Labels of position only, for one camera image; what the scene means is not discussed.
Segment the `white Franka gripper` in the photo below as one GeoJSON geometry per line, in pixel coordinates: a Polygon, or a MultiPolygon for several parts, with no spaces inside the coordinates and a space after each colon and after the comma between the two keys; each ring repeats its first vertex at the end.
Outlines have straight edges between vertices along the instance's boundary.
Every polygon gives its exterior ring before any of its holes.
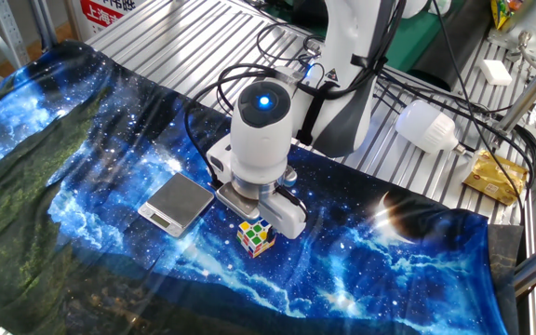
{"type": "Polygon", "coordinates": [[[207,151],[207,159],[222,186],[217,198],[239,217],[250,223],[264,219],[272,226],[267,240],[274,240],[277,230],[288,239],[297,238],[306,225],[306,206],[288,187],[297,180],[296,171],[287,164],[278,179],[254,184],[233,173],[230,136],[226,135],[207,151]]]}

